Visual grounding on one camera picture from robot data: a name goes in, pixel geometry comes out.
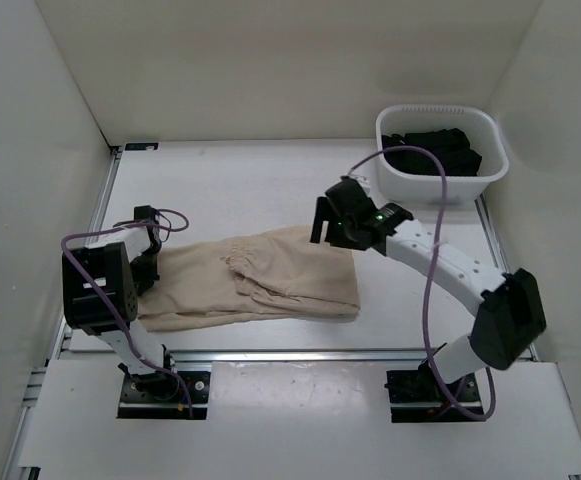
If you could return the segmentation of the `beige trousers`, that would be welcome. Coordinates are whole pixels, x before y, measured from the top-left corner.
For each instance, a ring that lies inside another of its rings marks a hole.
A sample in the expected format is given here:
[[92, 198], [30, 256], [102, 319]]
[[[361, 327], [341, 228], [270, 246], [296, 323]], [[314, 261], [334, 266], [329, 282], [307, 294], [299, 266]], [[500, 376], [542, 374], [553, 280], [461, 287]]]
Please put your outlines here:
[[308, 226], [168, 248], [139, 298], [152, 332], [282, 318], [347, 321], [361, 309], [351, 251], [313, 243]]

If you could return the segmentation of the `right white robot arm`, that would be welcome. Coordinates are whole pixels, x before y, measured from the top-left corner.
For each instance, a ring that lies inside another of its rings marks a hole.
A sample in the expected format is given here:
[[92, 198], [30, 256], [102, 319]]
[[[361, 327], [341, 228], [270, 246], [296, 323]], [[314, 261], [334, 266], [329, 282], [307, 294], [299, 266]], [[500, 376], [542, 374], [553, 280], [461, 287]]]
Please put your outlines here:
[[547, 327], [536, 278], [524, 269], [504, 272], [434, 239], [411, 212], [388, 203], [378, 209], [365, 199], [344, 215], [321, 196], [310, 241], [365, 251], [403, 263], [441, 287], [474, 316], [471, 331], [442, 346], [419, 375], [430, 399], [450, 393], [460, 378], [490, 367], [508, 369]]

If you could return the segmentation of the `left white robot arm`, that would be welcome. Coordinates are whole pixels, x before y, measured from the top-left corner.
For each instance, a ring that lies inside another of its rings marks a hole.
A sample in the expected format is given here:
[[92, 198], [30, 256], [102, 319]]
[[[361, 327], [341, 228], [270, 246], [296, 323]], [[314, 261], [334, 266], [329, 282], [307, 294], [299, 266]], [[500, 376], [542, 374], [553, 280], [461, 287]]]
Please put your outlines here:
[[167, 348], [138, 320], [139, 293], [131, 264], [148, 262], [148, 280], [158, 278], [161, 249], [156, 220], [129, 221], [95, 232], [97, 240], [80, 248], [68, 243], [88, 233], [61, 240], [64, 315], [68, 325], [110, 346], [119, 368], [136, 389], [161, 401], [185, 397], [182, 380]]

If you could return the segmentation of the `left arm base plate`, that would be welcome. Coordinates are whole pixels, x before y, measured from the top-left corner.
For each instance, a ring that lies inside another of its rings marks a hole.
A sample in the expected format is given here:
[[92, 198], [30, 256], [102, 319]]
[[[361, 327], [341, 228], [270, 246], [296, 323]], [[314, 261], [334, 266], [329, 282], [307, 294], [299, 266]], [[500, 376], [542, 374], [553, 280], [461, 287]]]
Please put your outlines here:
[[118, 419], [205, 420], [211, 387], [211, 372], [178, 371], [187, 387], [172, 376], [157, 372], [143, 376], [130, 375], [125, 367], [117, 408]]

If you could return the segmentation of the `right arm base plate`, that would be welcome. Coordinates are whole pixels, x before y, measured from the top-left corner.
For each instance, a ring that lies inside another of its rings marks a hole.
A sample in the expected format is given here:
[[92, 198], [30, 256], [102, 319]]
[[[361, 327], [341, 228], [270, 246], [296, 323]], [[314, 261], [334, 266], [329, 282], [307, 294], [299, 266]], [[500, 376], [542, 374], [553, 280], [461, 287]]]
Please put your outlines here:
[[[446, 387], [466, 410], [474, 415], [484, 414], [475, 374], [469, 374]], [[447, 400], [429, 372], [388, 370], [384, 388], [388, 392], [392, 423], [471, 421]]]

